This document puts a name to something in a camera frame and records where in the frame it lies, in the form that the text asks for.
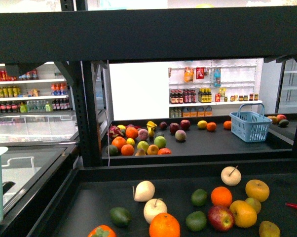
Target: basket handle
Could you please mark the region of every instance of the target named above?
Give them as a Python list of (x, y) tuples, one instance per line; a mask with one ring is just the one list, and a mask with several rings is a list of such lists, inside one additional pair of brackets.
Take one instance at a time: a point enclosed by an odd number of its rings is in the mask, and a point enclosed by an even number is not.
[(265, 106), (263, 105), (263, 103), (251, 103), (251, 104), (242, 104), (239, 109), (238, 109), (238, 112), (237, 112), (237, 117), (239, 117), (240, 113), (241, 113), (241, 108), (243, 106), (246, 106), (246, 105), (249, 105), (249, 106), (252, 106), (252, 105), (261, 105), (261, 109), (260, 109), (260, 114), (259, 116), (261, 117), (264, 117), (265, 115)]

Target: dragon fruit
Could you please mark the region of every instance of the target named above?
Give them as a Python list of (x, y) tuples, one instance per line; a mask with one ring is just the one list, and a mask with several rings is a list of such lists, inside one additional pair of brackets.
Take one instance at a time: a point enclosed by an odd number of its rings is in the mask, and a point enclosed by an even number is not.
[(109, 128), (109, 137), (111, 139), (114, 139), (118, 136), (123, 137), (123, 133), (121, 132), (120, 128), (118, 128), (117, 126), (111, 126)]

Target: black metal shelf frame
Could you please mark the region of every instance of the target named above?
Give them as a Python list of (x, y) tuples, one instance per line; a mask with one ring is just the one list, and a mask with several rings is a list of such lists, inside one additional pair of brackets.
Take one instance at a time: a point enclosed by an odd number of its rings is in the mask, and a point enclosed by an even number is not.
[(66, 12), (1, 13), (0, 63), (18, 76), (55, 62), (74, 89), (85, 167), (101, 165), (92, 61), (297, 61), (297, 6), (84, 11), (81, 0), (72, 11), (64, 2)]

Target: white pear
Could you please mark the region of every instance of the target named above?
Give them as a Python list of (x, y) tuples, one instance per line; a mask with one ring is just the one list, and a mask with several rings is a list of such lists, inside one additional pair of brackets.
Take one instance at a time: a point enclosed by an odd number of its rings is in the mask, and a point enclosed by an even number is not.
[(225, 167), (221, 172), (221, 179), (223, 183), (229, 186), (236, 186), (239, 182), (241, 182), (242, 175), (241, 172), (237, 169), (238, 166)]
[(152, 199), (155, 193), (155, 187), (152, 182), (145, 180), (140, 182), (135, 191), (133, 186), (133, 198), (135, 201), (148, 201)]
[(160, 198), (149, 200), (143, 210), (145, 220), (150, 224), (159, 213), (167, 213), (167, 206)]

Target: store shelf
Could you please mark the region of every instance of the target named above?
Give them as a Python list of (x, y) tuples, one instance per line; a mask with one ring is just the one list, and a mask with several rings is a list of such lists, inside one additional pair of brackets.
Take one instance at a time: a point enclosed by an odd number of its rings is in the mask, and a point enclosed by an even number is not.
[(227, 102), (211, 102), (211, 103), (189, 103), (189, 104), (169, 104), (169, 107), (192, 107), (192, 106), (208, 106), (208, 105), (241, 105), (241, 104), (252, 104), (262, 103), (262, 100), (256, 101), (227, 101)]
[(6, 84), (30, 84), (30, 83), (45, 83), (45, 82), (63, 82), (65, 79), (39, 79), (39, 80), (14, 80), (0, 81), (0, 85)]
[(58, 95), (58, 96), (33, 96), (33, 97), (12, 97), (12, 98), (0, 98), (0, 101), (18, 101), (18, 100), (47, 100), (47, 99), (64, 99), (68, 98), (69, 95)]

